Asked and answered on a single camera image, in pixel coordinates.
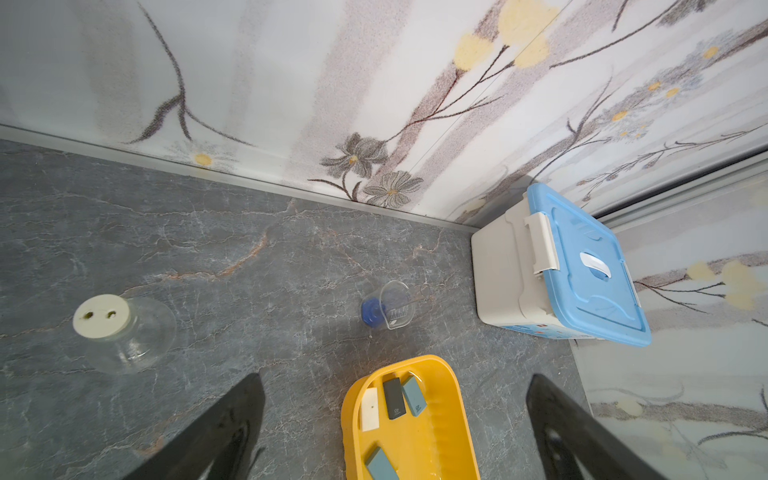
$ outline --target blue object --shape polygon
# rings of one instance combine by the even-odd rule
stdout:
[[[384,325],[384,322],[386,321],[386,318],[384,318],[386,306],[381,304],[381,300],[375,297],[369,298],[362,303],[360,309],[362,321],[365,322],[367,326],[376,328],[378,326]]]
[[[411,409],[411,415],[417,417],[427,408],[427,401],[424,400],[422,390],[419,388],[419,381],[411,376],[402,384],[402,394],[408,402],[408,408]]]
[[[392,464],[389,463],[389,458],[386,458],[384,451],[381,447],[376,447],[368,460],[366,460],[366,467],[368,472],[373,477],[373,480],[399,480],[395,469]]]
[[[566,328],[650,345],[650,328],[616,236],[544,184],[528,187],[531,214],[549,219],[560,270],[544,270],[554,314]]]

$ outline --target white lid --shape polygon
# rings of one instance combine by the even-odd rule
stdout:
[[[74,311],[74,331],[89,339],[114,335],[128,324],[131,308],[117,295],[97,295]]]

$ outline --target white storage box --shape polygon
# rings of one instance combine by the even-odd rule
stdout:
[[[650,344],[618,240],[544,184],[472,235],[478,315],[550,339]]]

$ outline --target measuring cup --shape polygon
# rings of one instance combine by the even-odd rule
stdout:
[[[406,326],[413,319],[415,301],[407,285],[399,280],[389,281],[362,301],[362,321],[371,328],[384,325],[394,330]]]

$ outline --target teal power bank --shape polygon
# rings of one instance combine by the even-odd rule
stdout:
[[[373,480],[400,480],[381,447],[376,447],[376,450],[368,457],[366,467],[368,467],[368,472]]]
[[[427,402],[424,400],[422,390],[419,388],[419,381],[416,377],[411,376],[405,383],[402,384],[402,394],[408,402],[408,408],[411,409],[411,414],[415,417],[419,416],[427,408]]]

